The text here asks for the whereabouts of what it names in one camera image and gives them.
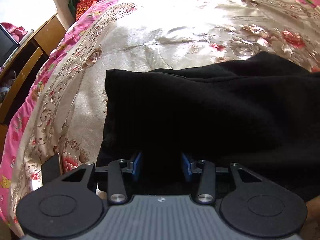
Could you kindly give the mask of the wooden desk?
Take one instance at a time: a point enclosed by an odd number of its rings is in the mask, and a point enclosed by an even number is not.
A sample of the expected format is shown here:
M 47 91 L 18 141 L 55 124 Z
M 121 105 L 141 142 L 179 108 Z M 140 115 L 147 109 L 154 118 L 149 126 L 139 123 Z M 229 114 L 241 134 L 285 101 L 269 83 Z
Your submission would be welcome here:
M 1 72 L 1 87 L 15 72 L 16 79 L 1 103 L 1 123 L 8 124 L 25 101 L 35 77 L 66 33 L 56 15 L 40 26 L 9 59 Z

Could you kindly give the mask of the black pants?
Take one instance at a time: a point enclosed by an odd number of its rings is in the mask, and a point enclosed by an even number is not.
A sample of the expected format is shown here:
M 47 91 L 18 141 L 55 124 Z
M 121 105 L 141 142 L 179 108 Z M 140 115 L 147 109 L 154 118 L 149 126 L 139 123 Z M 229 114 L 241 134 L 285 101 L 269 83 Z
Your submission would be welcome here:
M 298 194 L 319 195 L 319 74 L 259 53 L 182 70 L 106 72 L 97 159 L 140 154 L 150 168 L 183 155 L 236 162 Z

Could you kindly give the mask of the pink cloth on desk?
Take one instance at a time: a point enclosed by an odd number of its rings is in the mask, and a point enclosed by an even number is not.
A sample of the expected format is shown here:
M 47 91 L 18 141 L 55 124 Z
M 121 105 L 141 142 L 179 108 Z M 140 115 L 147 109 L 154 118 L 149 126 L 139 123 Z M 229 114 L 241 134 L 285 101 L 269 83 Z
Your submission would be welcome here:
M 17 27 L 11 23 L 2 22 L 1 25 L 18 43 L 28 33 L 23 27 Z

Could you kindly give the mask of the black monitor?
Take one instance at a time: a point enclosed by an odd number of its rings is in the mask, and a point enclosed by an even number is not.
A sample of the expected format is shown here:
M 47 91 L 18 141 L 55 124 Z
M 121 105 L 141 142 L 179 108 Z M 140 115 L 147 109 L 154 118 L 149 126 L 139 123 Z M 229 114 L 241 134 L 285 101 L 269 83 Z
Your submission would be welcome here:
M 0 65 L 3 66 L 10 55 L 19 47 L 18 42 L 0 24 Z

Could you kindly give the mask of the red gift bag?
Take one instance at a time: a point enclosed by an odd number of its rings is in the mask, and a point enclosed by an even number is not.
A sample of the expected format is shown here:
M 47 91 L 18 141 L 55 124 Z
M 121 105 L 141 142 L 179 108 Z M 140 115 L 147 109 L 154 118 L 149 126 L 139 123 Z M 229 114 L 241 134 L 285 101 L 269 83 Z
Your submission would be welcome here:
M 80 2 L 76 5 L 76 21 L 96 2 L 99 0 L 80 0 Z

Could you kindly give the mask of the floral satin bedspread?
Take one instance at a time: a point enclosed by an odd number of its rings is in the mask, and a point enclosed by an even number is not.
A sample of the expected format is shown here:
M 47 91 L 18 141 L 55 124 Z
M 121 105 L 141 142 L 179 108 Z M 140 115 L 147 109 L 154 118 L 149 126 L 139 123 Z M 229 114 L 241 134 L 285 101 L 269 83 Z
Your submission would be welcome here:
M 319 0 L 103 0 L 67 31 L 11 120 L 1 163 L 1 217 L 42 186 L 42 164 L 70 171 L 97 161 L 105 72 L 181 69 L 261 51 L 319 71 Z

